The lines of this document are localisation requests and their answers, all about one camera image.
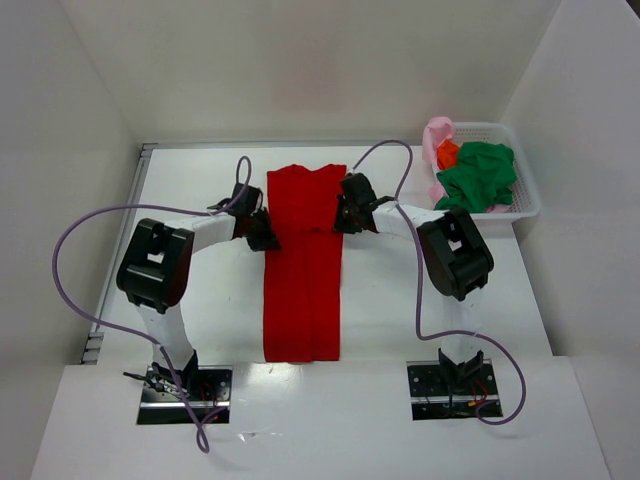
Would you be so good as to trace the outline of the red t-shirt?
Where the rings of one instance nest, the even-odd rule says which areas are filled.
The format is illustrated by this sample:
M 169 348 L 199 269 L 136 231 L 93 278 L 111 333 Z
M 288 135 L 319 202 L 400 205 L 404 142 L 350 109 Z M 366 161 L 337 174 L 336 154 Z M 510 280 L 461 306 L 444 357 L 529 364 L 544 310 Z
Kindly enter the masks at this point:
M 333 230 L 344 165 L 267 173 L 281 248 L 265 253 L 263 352 L 268 362 L 337 361 L 343 236 Z

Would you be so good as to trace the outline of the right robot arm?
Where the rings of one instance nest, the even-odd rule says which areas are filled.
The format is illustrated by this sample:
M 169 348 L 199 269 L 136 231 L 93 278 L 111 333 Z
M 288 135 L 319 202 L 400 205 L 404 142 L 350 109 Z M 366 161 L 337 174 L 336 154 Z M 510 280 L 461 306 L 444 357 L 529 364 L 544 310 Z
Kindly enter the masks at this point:
M 494 259 L 469 212 L 463 208 L 427 210 L 377 197 L 362 173 L 349 173 L 340 181 L 334 230 L 345 234 L 370 231 L 413 242 L 418 286 L 416 336 L 422 341 L 440 339 L 439 373 L 451 392 L 473 381 L 484 354 L 468 341 L 478 330 L 479 303 Z M 444 302 L 447 329 L 425 335 L 421 331 L 424 279 L 429 278 Z

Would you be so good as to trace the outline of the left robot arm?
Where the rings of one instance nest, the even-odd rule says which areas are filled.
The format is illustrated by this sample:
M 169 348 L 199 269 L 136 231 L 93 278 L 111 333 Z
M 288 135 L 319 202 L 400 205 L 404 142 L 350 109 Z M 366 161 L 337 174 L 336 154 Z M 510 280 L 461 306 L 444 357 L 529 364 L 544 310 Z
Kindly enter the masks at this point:
M 153 338 L 153 386 L 166 383 L 187 395 L 203 383 L 196 349 L 189 341 L 180 302 L 194 254 L 244 238 L 251 250 L 273 251 L 280 243 L 262 205 L 263 192 L 236 184 L 233 196 L 203 216 L 172 222 L 144 218 L 136 225 L 116 275 L 119 290 L 139 312 Z

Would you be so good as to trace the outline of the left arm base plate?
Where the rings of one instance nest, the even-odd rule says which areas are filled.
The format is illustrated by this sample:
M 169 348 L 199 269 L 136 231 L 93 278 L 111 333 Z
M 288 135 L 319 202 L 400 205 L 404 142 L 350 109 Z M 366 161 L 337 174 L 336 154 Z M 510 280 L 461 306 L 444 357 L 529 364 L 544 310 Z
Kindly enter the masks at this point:
M 164 379 L 156 381 L 153 370 L 148 368 L 144 381 L 136 419 L 137 425 L 181 425 L 191 423 L 191 418 L 178 395 L 177 389 Z M 231 366 L 204 366 L 200 370 L 201 384 L 192 393 L 187 392 L 189 404 L 199 421 L 227 424 L 231 411 L 233 370 Z

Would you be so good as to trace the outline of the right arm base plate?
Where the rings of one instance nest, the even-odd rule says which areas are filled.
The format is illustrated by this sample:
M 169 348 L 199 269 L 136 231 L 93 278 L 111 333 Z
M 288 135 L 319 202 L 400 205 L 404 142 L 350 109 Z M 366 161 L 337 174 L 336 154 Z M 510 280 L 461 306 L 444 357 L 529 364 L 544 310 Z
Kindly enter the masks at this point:
M 407 378 L 414 421 L 473 419 L 477 407 L 481 408 L 483 418 L 503 417 L 490 361 L 485 361 L 479 373 L 455 389 L 445 382 L 435 361 L 409 362 Z

